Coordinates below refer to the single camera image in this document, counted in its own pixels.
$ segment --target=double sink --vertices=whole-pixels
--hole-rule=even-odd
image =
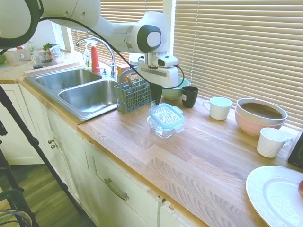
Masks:
[[[114,91],[117,83],[84,68],[28,76],[25,80],[80,120],[117,108]]]

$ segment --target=black mug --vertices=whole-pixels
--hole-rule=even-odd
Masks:
[[[198,96],[198,88],[186,86],[182,88],[182,103],[186,108],[194,106]]]

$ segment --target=white plate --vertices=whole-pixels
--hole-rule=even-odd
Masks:
[[[280,166],[253,170],[246,191],[253,207],[271,227],[303,227],[303,198],[298,192],[303,174]]]

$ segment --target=chrome faucet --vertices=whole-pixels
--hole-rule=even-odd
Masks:
[[[100,38],[97,38],[97,37],[94,37],[94,36],[89,36],[89,37],[86,37],[86,38],[83,38],[83,39],[80,39],[77,43],[76,43],[76,46],[80,46],[80,44],[84,41],[88,41],[88,40],[94,40],[94,41],[97,41],[99,43],[102,43],[109,51],[111,57],[112,57],[112,64],[109,65],[112,67],[112,73],[111,73],[111,77],[112,78],[116,78],[116,70],[115,70],[115,65],[116,65],[116,62],[115,62],[115,56],[114,56],[114,53],[113,53],[113,50],[112,48],[110,48],[110,46],[104,42],[102,39]]]

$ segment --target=stacked bowls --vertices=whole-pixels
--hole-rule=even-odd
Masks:
[[[254,136],[260,135],[263,128],[280,129],[288,117],[281,107],[255,98],[239,99],[235,115],[238,126]]]
[[[178,84],[180,84],[183,80],[183,77],[179,77]],[[187,79],[184,79],[183,83],[174,89],[163,89],[162,95],[164,98],[169,100],[177,100],[180,99],[182,96],[182,88],[189,86],[190,82]]]

